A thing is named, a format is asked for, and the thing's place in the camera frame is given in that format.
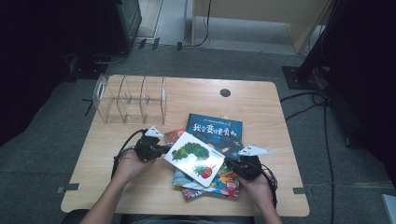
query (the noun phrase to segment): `gray carpet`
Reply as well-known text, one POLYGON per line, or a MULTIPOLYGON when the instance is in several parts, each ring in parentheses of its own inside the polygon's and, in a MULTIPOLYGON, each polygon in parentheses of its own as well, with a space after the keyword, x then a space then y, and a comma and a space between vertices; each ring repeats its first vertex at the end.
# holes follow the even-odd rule
MULTIPOLYGON (((281 66, 299 66, 302 56, 264 54, 218 49, 147 45, 107 75, 202 77, 272 81, 280 98, 290 90, 281 66)), ((68 183, 94 108, 85 116, 95 80, 61 83, 43 105, 28 129, 0 148, 0 223, 60 223, 62 194, 57 187, 68 183)), ((313 103, 309 95, 282 103, 285 117, 313 103)), ((334 223, 388 223, 381 194, 396 196, 383 165, 364 149, 345 146, 337 117, 327 108, 327 132, 334 177, 334 223)), ((288 128, 310 205, 307 217, 282 217, 285 223, 330 223, 332 181, 325 144, 324 107, 316 106, 292 119, 288 128)))

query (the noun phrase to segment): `white book cover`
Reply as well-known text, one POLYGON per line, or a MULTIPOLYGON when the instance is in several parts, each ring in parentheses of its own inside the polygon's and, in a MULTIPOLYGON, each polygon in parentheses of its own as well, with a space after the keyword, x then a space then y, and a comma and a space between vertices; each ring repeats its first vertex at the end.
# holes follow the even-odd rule
POLYGON ((163 158, 204 187, 210 185, 224 162, 221 153, 186 132, 163 158))

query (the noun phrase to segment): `floor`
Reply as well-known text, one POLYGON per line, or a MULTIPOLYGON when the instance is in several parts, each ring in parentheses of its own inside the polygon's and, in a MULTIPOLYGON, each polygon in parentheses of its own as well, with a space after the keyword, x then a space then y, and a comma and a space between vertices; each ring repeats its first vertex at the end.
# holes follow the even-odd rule
MULTIPOLYGON (((160 38, 160 45, 191 45, 191 0, 139 0, 142 23, 137 39, 152 43, 160 38)), ((196 19, 195 44, 204 41, 206 18, 196 19)), ((318 40, 322 27, 318 27, 301 55, 307 55, 309 49, 318 40)), ((209 18, 208 39, 200 48, 233 49, 240 51, 258 51, 286 55, 297 54, 290 41, 284 23, 266 21, 241 21, 209 18)))

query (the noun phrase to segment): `clear acrylic organizer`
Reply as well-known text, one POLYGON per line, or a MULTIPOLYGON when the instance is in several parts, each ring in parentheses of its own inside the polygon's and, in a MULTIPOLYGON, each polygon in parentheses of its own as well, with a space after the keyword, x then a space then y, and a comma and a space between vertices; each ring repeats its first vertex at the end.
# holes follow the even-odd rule
POLYGON ((164 124, 165 77, 101 75, 93 103, 104 123, 164 124))

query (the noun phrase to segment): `human arm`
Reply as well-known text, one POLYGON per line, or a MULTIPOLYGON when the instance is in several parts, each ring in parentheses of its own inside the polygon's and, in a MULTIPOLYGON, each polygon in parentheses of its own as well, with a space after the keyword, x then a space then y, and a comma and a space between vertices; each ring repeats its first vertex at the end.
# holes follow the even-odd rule
POLYGON ((267 179, 259 175, 254 180, 247 181, 239 176, 241 184, 247 189, 253 202, 257 205, 262 214, 262 218, 267 224, 282 223, 273 204, 273 196, 267 179))
POLYGON ((82 219, 81 223, 111 223, 125 186, 154 162, 155 160, 139 160, 134 150, 122 153, 116 173, 108 183, 102 196, 82 219))

